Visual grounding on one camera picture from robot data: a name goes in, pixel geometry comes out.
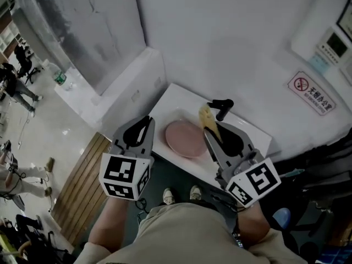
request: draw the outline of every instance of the white sink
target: white sink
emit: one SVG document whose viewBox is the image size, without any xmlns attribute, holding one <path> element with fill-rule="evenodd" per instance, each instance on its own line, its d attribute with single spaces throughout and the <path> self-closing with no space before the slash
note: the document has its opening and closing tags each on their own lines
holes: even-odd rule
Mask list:
<svg viewBox="0 0 352 264">
<path fill-rule="evenodd" d="M 209 102 L 209 100 L 176 84 L 170 84 L 169 88 L 149 114 L 155 119 L 153 152 L 188 173 L 220 189 L 220 185 L 215 181 L 218 166 L 214 163 L 208 151 L 197 158 L 185 158 L 171 150 L 165 140 L 165 128 L 169 123 L 175 120 L 186 119 L 200 126 L 198 111 L 200 107 L 207 102 Z M 212 112 L 215 116 L 218 110 L 212 109 Z M 261 151 L 263 157 L 266 157 L 272 139 L 271 136 L 233 113 L 228 113 L 223 122 L 245 131 L 254 147 Z"/>
</svg>

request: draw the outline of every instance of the tile floor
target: tile floor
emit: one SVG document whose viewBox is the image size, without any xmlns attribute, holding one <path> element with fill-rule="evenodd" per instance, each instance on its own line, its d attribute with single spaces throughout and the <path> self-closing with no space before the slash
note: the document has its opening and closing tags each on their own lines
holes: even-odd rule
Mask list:
<svg viewBox="0 0 352 264">
<path fill-rule="evenodd" d="M 0 143 L 11 140 L 12 152 L 18 159 L 19 166 L 44 166 L 49 157 L 54 157 L 56 162 L 49 182 L 53 188 L 53 200 L 57 198 L 67 177 L 75 166 L 95 131 L 91 129 L 66 103 L 55 93 L 55 83 L 44 71 L 34 76 L 34 84 L 28 88 L 44 98 L 37 103 L 36 115 L 28 117 L 28 112 L 20 104 L 11 102 L 8 97 L 0 104 L 3 113 L 0 122 L 4 123 L 3 130 L 0 126 Z M 58 228 L 48 212 L 51 203 L 49 198 L 39 199 L 30 194 L 22 194 L 26 216 L 35 218 L 39 215 L 43 221 L 45 231 Z M 11 201 L 0 200 L 0 216 L 10 219 L 15 223 L 15 215 L 21 214 L 20 210 Z M 72 247 L 60 236 L 55 238 L 60 248 L 71 250 Z"/>
</svg>

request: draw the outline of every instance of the water bottle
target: water bottle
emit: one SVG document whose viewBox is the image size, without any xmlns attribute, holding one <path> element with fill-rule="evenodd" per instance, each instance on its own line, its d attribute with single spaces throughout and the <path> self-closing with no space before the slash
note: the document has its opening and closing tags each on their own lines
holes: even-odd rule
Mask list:
<svg viewBox="0 0 352 264">
<path fill-rule="evenodd" d="M 73 83 L 67 79 L 67 76 L 60 70 L 57 65 L 50 63 L 48 60 L 45 60 L 43 62 L 43 67 L 49 71 L 52 79 L 56 82 L 56 84 L 61 86 L 66 91 L 72 88 Z"/>
</svg>

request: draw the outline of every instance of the wooden platform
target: wooden platform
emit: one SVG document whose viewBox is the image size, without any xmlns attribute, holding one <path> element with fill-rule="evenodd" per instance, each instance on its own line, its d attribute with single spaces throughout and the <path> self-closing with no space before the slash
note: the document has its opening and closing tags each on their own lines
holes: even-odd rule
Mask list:
<svg viewBox="0 0 352 264">
<path fill-rule="evenodd" d="M 99 184 L 102 154 L 107 152 L 110 141 L 96 133 L 77 161 L 51 216 L 61 227 L 62 235 L 77 245 L 85 230 L 102 206 L 106 195 Z"/>
</svg>

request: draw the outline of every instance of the green bottle label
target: green bottle label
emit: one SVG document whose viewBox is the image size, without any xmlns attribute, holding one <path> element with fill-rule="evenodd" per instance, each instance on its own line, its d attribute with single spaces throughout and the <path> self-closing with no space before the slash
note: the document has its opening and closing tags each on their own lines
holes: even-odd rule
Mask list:
<svg viewBox="0 0 352 264">
<path fill-rule="evenodd" d="M 58 85 L 63 85 L 66 81 L 66 75 L 64 75 L 62 72 L 59 73 L 59 75 L 55 78 L 55 82 Z"/>
</svg>

